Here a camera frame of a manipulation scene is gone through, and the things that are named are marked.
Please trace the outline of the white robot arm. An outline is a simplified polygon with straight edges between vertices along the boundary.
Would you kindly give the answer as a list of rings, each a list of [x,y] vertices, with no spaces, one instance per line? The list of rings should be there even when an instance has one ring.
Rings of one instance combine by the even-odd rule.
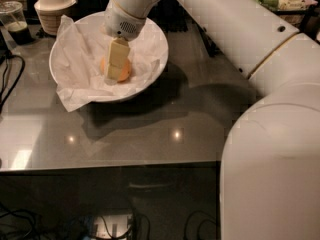
[[[159,0],[110,0],[134,39]],[[177,0],[258,94],[221,159],[222,240],[320,240],[320,46],[253,0]]]

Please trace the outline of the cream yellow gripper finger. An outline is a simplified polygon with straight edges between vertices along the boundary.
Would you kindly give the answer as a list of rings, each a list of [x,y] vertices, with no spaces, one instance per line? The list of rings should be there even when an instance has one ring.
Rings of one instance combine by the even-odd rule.
[[[104,77],[107,84],[116,84],[122,68],[129,59],[130,47],[124,38],[115,38],[111,41],[108,55],[105,57]]]

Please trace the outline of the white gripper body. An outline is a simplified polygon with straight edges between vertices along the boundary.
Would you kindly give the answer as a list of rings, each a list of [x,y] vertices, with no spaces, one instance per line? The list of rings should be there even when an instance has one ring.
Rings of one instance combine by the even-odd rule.
[[[104,28],[111,37],[121,37],[127,41],[136,39],[146,19],[137,18],[122,9],[114,0],[109,3],[104,11]]]

